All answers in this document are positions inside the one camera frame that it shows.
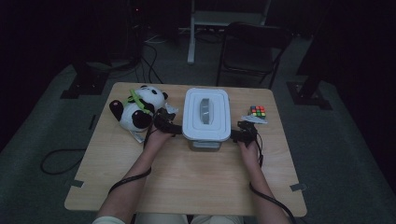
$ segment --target person's hand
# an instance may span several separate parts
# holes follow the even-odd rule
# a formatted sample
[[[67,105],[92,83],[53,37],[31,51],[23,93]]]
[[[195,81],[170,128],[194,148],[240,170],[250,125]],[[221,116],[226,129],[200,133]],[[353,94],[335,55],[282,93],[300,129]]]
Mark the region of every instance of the person's hand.
[[[248,169],[257,166],[260,167],[258,155],[259,147],[256,142],[253,141],[246,147],[244,142],[238,141],[238,146],[241,149],[242,161]]]
[[[165,142],[172,137],[172,133],[163,133],[157,129],[153,124],[151,129],[148,129],[148,139],[145,148],[160,149]]]

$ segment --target dark background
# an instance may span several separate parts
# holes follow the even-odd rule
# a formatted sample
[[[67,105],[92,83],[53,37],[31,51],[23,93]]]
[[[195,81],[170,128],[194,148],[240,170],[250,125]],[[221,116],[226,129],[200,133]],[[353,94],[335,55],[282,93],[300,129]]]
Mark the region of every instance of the dark background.
[[[211,1],[197,2],[197,8],[202,9],[259,8],[256,1],[219,1],[216,6]],[[127,4],[142,10],[128,14]],[[393,190],[395,9],[394,3],[386,0],[278,0],[273,1],[267,20],[270,25],[314,37],[296,75],[317,76],[337,88]],[[6,0],[0,10],[3,148],[53,77],[76,54],[103,63],[134,56],[124,52],[130,47],[126,34],[133,33],[126,26],[128,19],[132,24],[149,24],[177,41],[177,28],[189,26],[191,6],[182,0]]]

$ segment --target wooden table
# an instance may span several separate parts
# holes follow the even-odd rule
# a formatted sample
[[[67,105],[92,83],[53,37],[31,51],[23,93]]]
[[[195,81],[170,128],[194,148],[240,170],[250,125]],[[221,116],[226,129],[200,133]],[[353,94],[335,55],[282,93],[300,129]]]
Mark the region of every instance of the wooden table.
[[[125,175],[142,152],[142,145],[121,128],[108,107],[111,101],[125,99],[129,96],[129,89],[137,89],[141,85],[144,84],[114,85],[75,178],[83,185],[81,188],[71,187],[64,203],[67,209],[99,210],[108,190]],[[179,109],[174,123],[181,125],[185,94],[192,86],[153,86],[168,93],[168,104]],[[265,106],[268,124],[256,125],[263,140],[262,170],[276,198],[296,217],[303,217],[306,214],[303,194],[300,190],[290,189],[299,181],[272,92],[264,89],[196,88],[227,91],[234,130],[238,130],[236,122],[248,113],[251,105]],[[248,182],[239,148],[231,139],[224,142],[217,152],[196,152],[188,148],[183,135],[178,135],[163,146],[153,163],[138,212],[253,216]]]

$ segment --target black controller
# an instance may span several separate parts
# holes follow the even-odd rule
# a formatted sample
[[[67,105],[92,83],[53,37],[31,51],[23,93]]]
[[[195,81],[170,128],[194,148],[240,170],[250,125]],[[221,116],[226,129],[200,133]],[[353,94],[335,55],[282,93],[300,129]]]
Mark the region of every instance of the black controller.
[[[154,115],[154,125],[164,133],[182,134],[180,125],[173,123],[176,114],[169,114],[165,108],[160,108]]]
[[[154,125],[164,133],[182,134],[182,127],[173,123],[176,114],[169,114],[166,109],[160,108],[154,115]],[[257,138],[257,129],[254,123],[249,121],[238,121],[239,131],[231,130],[231,138],[244,142],[246,146]]]
[[[239,131],[231,130],[231,138],[236,142],[244,142],[247,147],[251,142],[257,139],[257,129],[254,123],[249,121],[238,121]]]

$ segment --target cable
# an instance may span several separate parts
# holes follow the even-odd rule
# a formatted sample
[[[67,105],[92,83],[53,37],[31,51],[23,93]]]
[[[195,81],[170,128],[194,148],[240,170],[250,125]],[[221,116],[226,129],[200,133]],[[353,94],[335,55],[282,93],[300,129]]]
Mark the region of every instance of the cable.
[[[148,176],[150,173],[151,173],[151,167],[150,167],[145,173],[143,173],[143,174],[141,174],[141,175],[134,175],[134,176],[131,176],[131,177],[122,179],[122,180],[120,180],[119,182],[117,182],[115,185],[113,185],[113,187],[111,187],[111,189],[108,191],[108,194],[109,194],[111,191],[113,191],[113,189],[116,189],[117,187],[119,187],[119,186],[121,186],[121,185],[123,185],[123,184],[126,184],[126,183],[129,183],[129,182],[132,182],[132,181],[141,179],[141,178],[143,178],[143,177],[146,177],[146,176]]]
[[[139,83],[140,80],[139,80],[139,76],[137,75],[137,69],[134,70],[134,75],[136,76],[137,82]]]
[[[267,201],[269,201],[269,202],[271,202],[271,203],[276,204],[277,206],[279,206],[279,207],[281,207],[283,210],[285,210],[285,212],[289,215],[289,218],[290,218],[290,220],[291,220],[291,223],[297,224],[296,219],[294,218],[293,213],[289,210],[289,208],[288,208],[285,204],[279,202],[279,201],[278,201],[277,199],[275,199],[275,198],[272,198],[272,197],[270,197],[270,196],[268,196],[268,195],[265,195],[265,194],[263,194],[263,193],[257,191],[256,189],[253,188],[253,185],[251,185],[251,182],[250,182],[248,185],[249,185],[251,191],[253,191],[253,193],[255,193],[256,195],[258,195],[258,196],[264,198],[265,200],[267,200]]]
[[[79,160],[78,160],[74,165],[72,165],[71,167],[66,168],[66,169],[64,169],[64,170],[62,170],[62,171],[57,171],[57,172],[47,171],[47,170],[44,168],[44,163],[46,162],[46,160],[47,160],[51,155],[53,155],[53,154],[55,154],[55,153],[58,153],[58,152],[74,152],[74,151],[85,151],[85,150],[87,150],[87,148],[81,148],[81,149],[57,149],[57,150],[51,151],[51,152],[48,153],[48,154],[44,157],[44,159],[41,161],[41,163],[40,163],[40,169],[41,169],[41,171],[42,171],[44,174],[47,174],[47,175],[62,175],[62,174],[64,174],[64,173],[66,173],[66,172],[72,170],[75,166],[77,166],[77,165],[82,161],[82,158],[83,158],[83,157],[81,157],[81,159],[79,159]]]
[[[144,44],[144,46],[149,47],[150,49],[154,50],[154,59],[152,60],[152,63],[149,63],[144,57],[142,57],[142,60],[148,65],[149,70],[148,70],[148,81],[152,83],[151,81],[151,71],[154,73],[155,77],[158,78],[158,80],[163,84],[163,81],[158,77],[157,73],[155,72],[154,68],[152,67],[157,60],[157,50],[152,47],[151,45]]]
[[[142,64],[142,77],[143,77],[143,82],[147,83],[146,77],[145,77],[145,66],[143,66],[143,64]]]
[[[166,43],[168,41],[168,39],[164,39],[162,41],[156,41],[156,42],[152,41],[153,39],[155,39],[157,37],[161,37],[161,36],[162,35],[155,35],[155,36],[149,38],[148,40],[145,40],[144,42],[148,43],[148,44],[163,44],[163,43]]]
[[[257,138],[255,139],[255,142],[257,144],[257,147],[259,147],[259,153],[260,153],[260,155],[259,155],[259,165],[260,165],[260,167],[262,167],[262,161],[263,161],[263,158],[264,158],[264,156],[262,155],[262,136],[259,133],[257,133],[257,135],[260,137],[261,144],[259,145],[259,142],[257,141]]]
[[[211,35],[211,36],[214,36],[216,38],[216,40],[209,40],[209,39],[201,38],[200,35]],[[195,34],[195,39],[199,42],[203,42],[206,44],[220,44],[220,43],[222,43],[221,34],[217,34],[217,32],[213,32],[213,31],[209,31],[207,28],[206,28],[205,32],[200,33],[199,35],[197,32]]]
[[[308,222],[306,222],[305,219],[303,219],[302,217],[299,217],[299,219],[300,219],[303,223],[308,224]]]

